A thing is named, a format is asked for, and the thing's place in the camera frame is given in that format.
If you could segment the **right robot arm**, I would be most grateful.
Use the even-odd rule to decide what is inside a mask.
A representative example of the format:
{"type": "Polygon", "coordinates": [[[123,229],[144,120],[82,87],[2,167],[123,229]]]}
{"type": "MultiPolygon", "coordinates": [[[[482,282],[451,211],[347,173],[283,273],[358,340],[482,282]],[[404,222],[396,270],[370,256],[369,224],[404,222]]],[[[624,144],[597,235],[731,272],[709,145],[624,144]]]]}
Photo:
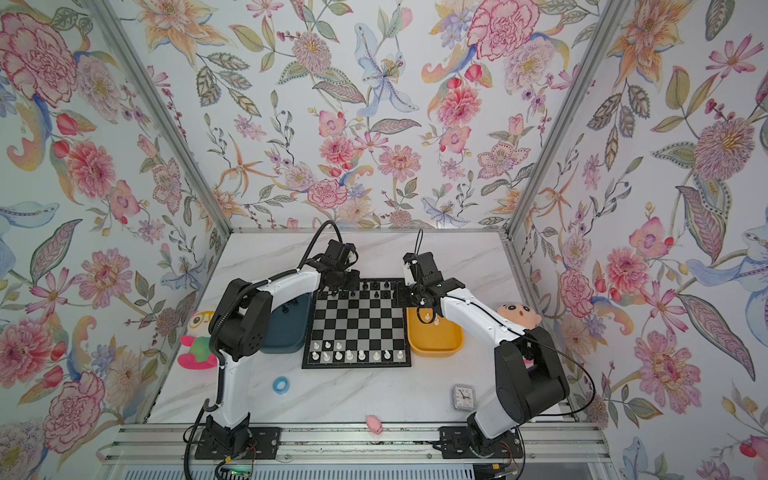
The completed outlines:
{"type": "Polygon", "coordinates": [[[569,396],[560,352],[548,331],[525,328],[492,310],[464,283],[445,278],[430,252],[407,253],[403,263],[409,306],[432,310],[493,351],[494,396],[467,418],[475,441],[495,440],[569,396]]]}

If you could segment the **yellow plastic tray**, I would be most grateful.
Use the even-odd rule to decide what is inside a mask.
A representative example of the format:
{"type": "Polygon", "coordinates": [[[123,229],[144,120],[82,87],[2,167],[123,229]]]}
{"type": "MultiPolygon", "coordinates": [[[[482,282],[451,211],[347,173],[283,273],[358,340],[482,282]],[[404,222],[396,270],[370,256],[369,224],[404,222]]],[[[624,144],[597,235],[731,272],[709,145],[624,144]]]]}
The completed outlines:
{"type": "Polygon", "coordinates": [[[417,356],[450,357],[464,346],[462,328],[436,315],[432,309],[407,308],[406,324],[411,351],[417,356]]]}

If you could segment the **black white chessboard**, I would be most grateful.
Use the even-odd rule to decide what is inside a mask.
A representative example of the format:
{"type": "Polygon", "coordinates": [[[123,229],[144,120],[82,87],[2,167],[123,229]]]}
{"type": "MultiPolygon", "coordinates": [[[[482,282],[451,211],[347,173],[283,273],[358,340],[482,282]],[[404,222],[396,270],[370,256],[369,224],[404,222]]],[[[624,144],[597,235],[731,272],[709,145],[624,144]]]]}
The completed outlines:
{"type": "Polygon", "coordinates": [[[405,281],[362,279],[356,291],[313,296],[301,368],[409,368],[405,281]],[[332,350],[325,350],[329,341],[332,350]]]}

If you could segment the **teal plastic tray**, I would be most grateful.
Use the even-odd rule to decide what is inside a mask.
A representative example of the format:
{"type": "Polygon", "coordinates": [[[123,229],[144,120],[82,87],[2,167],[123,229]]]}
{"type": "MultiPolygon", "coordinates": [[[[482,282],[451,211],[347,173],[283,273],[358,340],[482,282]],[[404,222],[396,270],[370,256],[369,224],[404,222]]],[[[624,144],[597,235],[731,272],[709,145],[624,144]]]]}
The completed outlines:
{"type": "Polygon", "coordinates": [[[312,294],[303,294],[273,310],[260,351],[265,354],[292,354],[299,351],[305,342],[312,302],[312,294]]]}

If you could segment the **pink plush doll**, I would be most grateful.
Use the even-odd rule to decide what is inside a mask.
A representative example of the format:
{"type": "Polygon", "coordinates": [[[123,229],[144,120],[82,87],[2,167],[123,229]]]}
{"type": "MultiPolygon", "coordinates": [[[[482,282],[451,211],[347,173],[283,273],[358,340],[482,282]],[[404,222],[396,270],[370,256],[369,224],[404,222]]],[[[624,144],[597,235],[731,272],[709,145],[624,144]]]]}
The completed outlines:
{"type": "Polygon", "coordinates": [[[497,309],[497,313],[505,320],[525,330],[532,330],[542,322],[542,317],[538,313],[521,303],[503,304],[497,309]]]}

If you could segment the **small white clock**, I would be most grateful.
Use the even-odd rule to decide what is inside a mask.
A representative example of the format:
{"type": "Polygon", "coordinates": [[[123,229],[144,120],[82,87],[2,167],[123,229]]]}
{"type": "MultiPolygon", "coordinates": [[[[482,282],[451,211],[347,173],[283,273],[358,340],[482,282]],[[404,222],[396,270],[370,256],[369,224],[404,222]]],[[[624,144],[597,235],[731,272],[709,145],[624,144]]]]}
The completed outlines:
{"type": "Polygon", "coordinates": [[[470,385],[455,384],[451,388],[453,408],[460,411],[473,411],[476,408],[475,390],[470,385]]]}

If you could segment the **pink eraser toy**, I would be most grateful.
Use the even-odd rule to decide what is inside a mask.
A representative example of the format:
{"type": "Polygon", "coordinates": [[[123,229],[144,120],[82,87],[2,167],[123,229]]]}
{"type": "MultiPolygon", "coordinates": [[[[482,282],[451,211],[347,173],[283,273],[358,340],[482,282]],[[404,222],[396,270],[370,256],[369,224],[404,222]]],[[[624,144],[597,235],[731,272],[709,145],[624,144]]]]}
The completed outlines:
{"type": "Polygon", "coordinates": [[[368,415],[365,419],[367,429],[374,435],[380,435],[383,432],[382,422],[374,415],[368,415]]]}

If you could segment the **yellow white plush toy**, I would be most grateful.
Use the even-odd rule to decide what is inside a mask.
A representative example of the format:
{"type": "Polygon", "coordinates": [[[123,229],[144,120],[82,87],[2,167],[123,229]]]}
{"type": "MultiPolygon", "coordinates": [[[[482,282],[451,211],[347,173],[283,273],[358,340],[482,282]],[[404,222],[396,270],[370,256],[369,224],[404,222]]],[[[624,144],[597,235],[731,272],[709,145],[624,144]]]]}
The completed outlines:
{"type": "Polygon", "coordinates": [[[218,365],[209,345],[209,326],[213,316],[213,311],[199,311],[190,318],[187,331],[181,338],[182,352],[177,356],[177,363],[181,368],[209,370],[218,365]]]}

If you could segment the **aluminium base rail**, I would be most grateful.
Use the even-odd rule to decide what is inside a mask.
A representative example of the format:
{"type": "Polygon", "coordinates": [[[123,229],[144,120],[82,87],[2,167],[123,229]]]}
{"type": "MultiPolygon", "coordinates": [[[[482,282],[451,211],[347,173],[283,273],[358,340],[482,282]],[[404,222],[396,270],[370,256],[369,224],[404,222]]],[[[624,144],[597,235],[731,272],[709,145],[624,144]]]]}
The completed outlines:
{"type": "MultiPolygon", "coordinates": [[[[249,454],[232,465],[294,466],[316,464],[448,464],[437,449],[440,422],[387,423],[380,434],[363,423],[283,423],[275,457],[249,454]]],[[[99,448],[103,465],[180,465],[187,450],[182,424],[140,424],[118,429],[114,440],[99,448]]],[[[609,463],[609,448],[596,425],[574,422],[533,422],[523,425],[500,445],[500,457],[466,463],[501,463],[510,459],[507,447],[518,449],[529,463],[609,463]]]]}

